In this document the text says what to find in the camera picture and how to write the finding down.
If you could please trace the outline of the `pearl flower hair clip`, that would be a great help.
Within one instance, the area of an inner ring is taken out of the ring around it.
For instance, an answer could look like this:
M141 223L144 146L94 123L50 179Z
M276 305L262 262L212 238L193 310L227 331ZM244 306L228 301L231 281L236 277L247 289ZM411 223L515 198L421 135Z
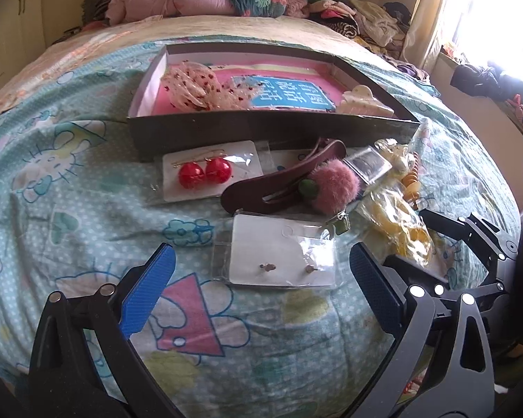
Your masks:
M398 175L409 173L412 157L408 145L399 144L395 139L389 138L375 141L374 147Z

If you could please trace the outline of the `white stud earring card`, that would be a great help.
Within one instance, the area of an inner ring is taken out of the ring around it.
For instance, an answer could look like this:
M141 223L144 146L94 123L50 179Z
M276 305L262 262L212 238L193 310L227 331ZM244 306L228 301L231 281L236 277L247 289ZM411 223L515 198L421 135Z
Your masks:
M319 222L237 213L214 233L212 274L239 287L330 289L335 240Z

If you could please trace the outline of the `maroon pompom hair clip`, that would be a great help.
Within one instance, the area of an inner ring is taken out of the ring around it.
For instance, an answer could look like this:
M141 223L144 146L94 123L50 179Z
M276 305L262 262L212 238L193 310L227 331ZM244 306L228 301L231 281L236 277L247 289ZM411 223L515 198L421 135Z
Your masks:
M306 203L322 215L336 215L361 190L361 178L345 163L346 156L342 141L320 138L295 165L228 186L221 205L229 214L239 210L272 214Z

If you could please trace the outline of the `red ball earring card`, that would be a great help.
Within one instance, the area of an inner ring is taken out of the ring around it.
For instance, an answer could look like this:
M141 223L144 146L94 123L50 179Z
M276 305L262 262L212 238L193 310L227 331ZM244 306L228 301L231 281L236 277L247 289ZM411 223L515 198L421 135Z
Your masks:
M162 199L177 203L219 197L230 185L273 168L266 141L234 141L166 154L160 162Z

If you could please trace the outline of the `cream cloud hair claw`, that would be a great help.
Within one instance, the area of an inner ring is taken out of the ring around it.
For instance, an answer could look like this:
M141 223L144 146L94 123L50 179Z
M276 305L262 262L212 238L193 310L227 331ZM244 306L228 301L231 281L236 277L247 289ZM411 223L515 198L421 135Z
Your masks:
M385 106L365 85L357 85L352 90L342 94L342 100L336 107L340 114L358 116L376 116L391 118L395 115L393 109Z

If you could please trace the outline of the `polka dot fabric bow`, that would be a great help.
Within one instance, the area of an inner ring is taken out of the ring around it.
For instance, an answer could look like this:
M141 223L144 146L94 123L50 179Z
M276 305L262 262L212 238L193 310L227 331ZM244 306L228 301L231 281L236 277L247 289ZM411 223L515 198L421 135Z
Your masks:
M160 85L171 106L182 112L250 109L263 90L252 77L221 82L210 67L189 61L168 66Z

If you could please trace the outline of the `black clothing on windowsill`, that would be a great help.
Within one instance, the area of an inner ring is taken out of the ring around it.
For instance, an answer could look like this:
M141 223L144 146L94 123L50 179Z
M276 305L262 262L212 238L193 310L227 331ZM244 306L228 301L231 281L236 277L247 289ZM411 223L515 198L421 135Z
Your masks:
M470 96L488 97L495 102L513 100L518 94L523 104L523 80L512 77L498 66L455 67L450 86Z

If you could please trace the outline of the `beige curtain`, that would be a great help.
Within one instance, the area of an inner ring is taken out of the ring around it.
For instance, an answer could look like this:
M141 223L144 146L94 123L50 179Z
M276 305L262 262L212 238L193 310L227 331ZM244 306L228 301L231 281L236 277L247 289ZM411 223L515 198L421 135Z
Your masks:
M439 55L438 33L444 0L417 0L401 57L418 69L430 73Z

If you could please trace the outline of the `dark cardboard tray box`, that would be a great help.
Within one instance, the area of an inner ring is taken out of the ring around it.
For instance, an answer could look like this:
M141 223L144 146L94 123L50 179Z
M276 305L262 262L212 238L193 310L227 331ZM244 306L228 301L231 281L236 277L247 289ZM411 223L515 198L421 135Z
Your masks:
M178 109L161 78L185 61L210 68L221 82L259 85L247 109ZM338 112L345 92L367 86L390 117ZM348 147L383 138L411 141L419 122L382 86L339 57L294 46L207 42L165 44L147 69L127 113L145 161L171 152L232 141L267 141L276 149L313 146L319 138Z

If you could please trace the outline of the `pile of clothes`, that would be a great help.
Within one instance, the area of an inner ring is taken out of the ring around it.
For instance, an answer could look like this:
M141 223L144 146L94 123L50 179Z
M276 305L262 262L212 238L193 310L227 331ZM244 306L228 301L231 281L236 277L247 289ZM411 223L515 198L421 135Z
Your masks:
M428 84L427 72L401 58L412 13L400 2L286 0L285 14L310 19L377 55L401 73Z

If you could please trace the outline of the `pink and blue book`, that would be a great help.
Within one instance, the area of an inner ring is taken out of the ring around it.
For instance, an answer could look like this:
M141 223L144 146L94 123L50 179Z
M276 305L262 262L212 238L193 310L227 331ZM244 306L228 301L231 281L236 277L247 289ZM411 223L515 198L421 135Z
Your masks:
M340 89L316 69L278 63L182 61L160 78L154 115L276 109L333 112Z

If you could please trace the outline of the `beige bed sheet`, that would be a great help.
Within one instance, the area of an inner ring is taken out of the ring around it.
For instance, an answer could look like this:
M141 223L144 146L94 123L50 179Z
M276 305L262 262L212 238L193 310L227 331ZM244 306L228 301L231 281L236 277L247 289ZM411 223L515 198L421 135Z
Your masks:
M48 47L0 89L0 114L13 109L64 73L122 48L147 41L176 41L184 38L193 40L204 37L215 40L228 37L233 41L245 39L256 44L268 41L298 45L346 60L372 64L404 79L407 83L402 87L406 90L413 86L414 93L439 96L439 91L434 86L412 79L357 42L308 19L209 15L161 19L154 16L136 23L82 32Z

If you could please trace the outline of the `cream wardrobe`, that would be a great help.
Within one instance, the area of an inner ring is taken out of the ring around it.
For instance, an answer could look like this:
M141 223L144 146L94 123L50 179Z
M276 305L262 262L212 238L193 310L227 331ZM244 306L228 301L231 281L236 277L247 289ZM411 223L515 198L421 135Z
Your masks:
M0 0L0 89L44 50L42 0Z

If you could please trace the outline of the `pink quilt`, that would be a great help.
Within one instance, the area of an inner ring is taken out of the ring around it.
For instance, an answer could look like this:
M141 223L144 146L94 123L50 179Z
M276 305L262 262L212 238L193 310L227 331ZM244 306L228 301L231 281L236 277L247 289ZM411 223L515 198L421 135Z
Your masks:
M158 15L167 18L235 14L230 0L110 0L106 20L109 25L120 25Z

